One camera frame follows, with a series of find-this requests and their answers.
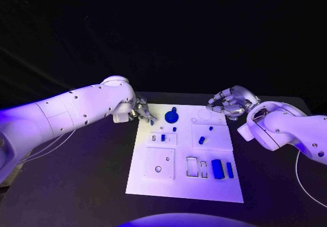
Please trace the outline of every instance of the black background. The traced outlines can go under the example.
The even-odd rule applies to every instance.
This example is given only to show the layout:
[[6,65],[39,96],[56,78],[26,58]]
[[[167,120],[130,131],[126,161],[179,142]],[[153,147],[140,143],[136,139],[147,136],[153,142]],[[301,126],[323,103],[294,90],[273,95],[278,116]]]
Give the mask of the black background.
[[0,4],[0,107],[110,75],[136,91],[297,96],[326,114],[323,6],[287,1]]

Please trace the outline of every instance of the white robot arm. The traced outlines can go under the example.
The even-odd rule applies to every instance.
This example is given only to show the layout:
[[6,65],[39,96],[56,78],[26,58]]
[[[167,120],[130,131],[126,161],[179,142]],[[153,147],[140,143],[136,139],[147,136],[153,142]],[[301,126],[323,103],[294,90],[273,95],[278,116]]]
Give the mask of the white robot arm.
[[[224,106],[212,105],[221,98]],[[231,120],[248,112],[247,123],[238,129],[247,141],[255,138],[273,151],[291,144],[310,159],[327,165],[327,116],[307,116],[287,103],[262,102],[241,86],[219,92],[206,108],[225,113]]]
[[152,123],[147,101],[137,98],[129,80],[108,77],[101,84],[0,111],[0,182],[26,153],[44,142],[114,115],[114,122],[134,117]]

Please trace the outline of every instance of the blue object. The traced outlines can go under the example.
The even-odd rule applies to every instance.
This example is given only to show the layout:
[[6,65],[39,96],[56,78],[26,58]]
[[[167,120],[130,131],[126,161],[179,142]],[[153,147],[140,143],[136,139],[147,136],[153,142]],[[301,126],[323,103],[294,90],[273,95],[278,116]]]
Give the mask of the blue object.
[[213,165],[215,179],[224,179],[225,178],[225,174],[224,174],[222,161],[219,159],[212,160],[212,165]]
[[232,169],[231,162],[226,163],[226,171],[228,171],[229,178],[234,178],[234,169]]
[[201,137],[201,140],[199,140],[199,143],[201,143],[201,144],[203,144],[205,139],[206,139],[206,138],[202,136],[202,137]]
[[165,115],[165,119],[169,123],[175,123],[179,120],[179,114],[176,113],[176,107]]

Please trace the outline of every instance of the cable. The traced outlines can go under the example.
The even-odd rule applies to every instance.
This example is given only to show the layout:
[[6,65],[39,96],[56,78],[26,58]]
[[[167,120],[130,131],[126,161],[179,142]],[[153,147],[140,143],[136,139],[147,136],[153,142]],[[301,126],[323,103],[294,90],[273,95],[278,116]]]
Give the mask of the cable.
[[51,152],[52,152],[52,151],[54,151],[54,150],[55,150],[55,149],[68,141],[68,139],[69,139],[69,137],[72,136],[72,134],[74,134],[75,131],[77,131],[77,130],[72,131],[72,133],[71,133],[71,135],[68,136],[68,138],[64,140],[64,142],[62,142],[51,151],[48,151],[44,155],[41,155],[41,156],[38,156],[38,157],[33,157],[33,158],[29,159],[29,160],[25,160],[25,161],[20,162],[19,164],[26,163],[26,162],[35,160],[36,158],[45,156],[46,154],[49,154],[49,153],[51,153]]
[[[298,156],[297,156],[297,162],[296,162],[296,175],[297,175],[297,179],[298,179]],[[323,205],[323,206],[327,208],[327,205],[323,204],[323,203],[310,195],[310,193],[306,191],[306,189],[304,189],[304,187],[303,187],[303,184],[301,184],[301,182],[300,182],[300,179],[298,179],[298,184],[300,184],[300,186],[301,186],[304,192],[306,192],[307,195],[310,196],[310,198],[311,198],[320,205]]]
[[45,149],[48,149],[52,145],[54,145],[54,143],[61,139],[61,137],[62,137],[64,135],[61,135],[58,138],[56,138],[56,140],[41,150],[41,151],[38,151],[33,155],[31,155],[31,156],[28,156],[26,158],[23,158],[22,160],[20,160],[20,162],[23,162],[23,161],[26,161],[26,159],[29,159],[31,157],[33,157],[35,155],[38,155]]

